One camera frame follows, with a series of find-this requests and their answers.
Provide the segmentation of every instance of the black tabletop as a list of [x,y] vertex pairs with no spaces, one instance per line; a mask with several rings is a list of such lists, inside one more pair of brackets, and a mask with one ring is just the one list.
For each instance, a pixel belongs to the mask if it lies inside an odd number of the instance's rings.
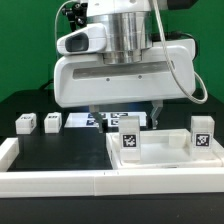
[[[150,102],[104,105],[102,112],[152,110]],[[36,113],[37,128],[18,136],[20,155],[10,172],[45,170],[112,169],[105,134],[96,128],[62,128],[45,134],[43,121],[50,112],[61,112],[63,125],[71,112],[88,107],[62,109],[53,91],[16,92],[0,103],[0,142],[17,137],[15,120],[23,113]],[[190,129],[192,115],[215,120],[215,139],[224,145],[224,105],[212,96],[204,105],[186,99],[168,100],[159,117],[158,129]],[[1,223],[223,223],[224,194],[130,195],[105,197],[59,197],[0,199]]]

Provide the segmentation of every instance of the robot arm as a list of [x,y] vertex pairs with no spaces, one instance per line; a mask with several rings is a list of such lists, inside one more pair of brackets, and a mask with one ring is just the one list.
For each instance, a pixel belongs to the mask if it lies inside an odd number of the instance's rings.
[[[195,2],[160,0],[158,7],[188,8]],[[165,99],[193,94],[194,42],[153,43],[152,6],[158,12],[155,0],[88,1],[87,26],[57,43],[65,55],[57,62],[54,74],[55,99],[60,106],[89,105],[90,112],[97,114],[102,104],[149,100],[157,105]]]

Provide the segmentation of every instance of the cube with marker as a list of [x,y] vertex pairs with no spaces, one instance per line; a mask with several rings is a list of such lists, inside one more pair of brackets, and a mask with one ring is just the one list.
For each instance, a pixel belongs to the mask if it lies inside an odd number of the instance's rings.
[[62,125],[61,113],[49,113],[44,120],[45,133],[59,133]]
[[141,160],[140,121],[138,116],[122,116],[119,119],[121,162]]
[[210,116],[191,117],[192,156],[194,159],[211,159],[215,122]]
[[34,113],[22,114],[16,120],[16,133],[18,135],[31,134],[34,128],[37,126],[37,116]]

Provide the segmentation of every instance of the green wall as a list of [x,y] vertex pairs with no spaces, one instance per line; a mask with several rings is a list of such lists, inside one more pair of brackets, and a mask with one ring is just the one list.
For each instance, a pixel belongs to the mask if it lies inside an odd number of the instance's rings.
[[[63,2],[1,0],[0,101],[18,90],[37,89],[53,77],[54,19]],[[162,14],[166,30],[182,30],[199,40],[195,69],[209,92],[224,102],[223,12],[223,0],[199,0],[190,10]],[[66,19],[60,17],[59,35],[68,27]]]

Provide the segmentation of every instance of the white tray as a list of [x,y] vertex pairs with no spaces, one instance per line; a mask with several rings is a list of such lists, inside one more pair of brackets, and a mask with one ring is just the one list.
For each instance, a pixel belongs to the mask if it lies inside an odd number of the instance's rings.
[[[187,144],[183,148],[171,148],[169,135],[177,131],[185,132]],[[210,159],[193,159],[190,133],[186,129],[140,132],[141,160],[139,162],[123,162],[120,159],[119,133],[108,133],[106,136],[107,151],[113,169],[147,169],[147,168],[194,168],[222,167],[224,150],[213,139]]]

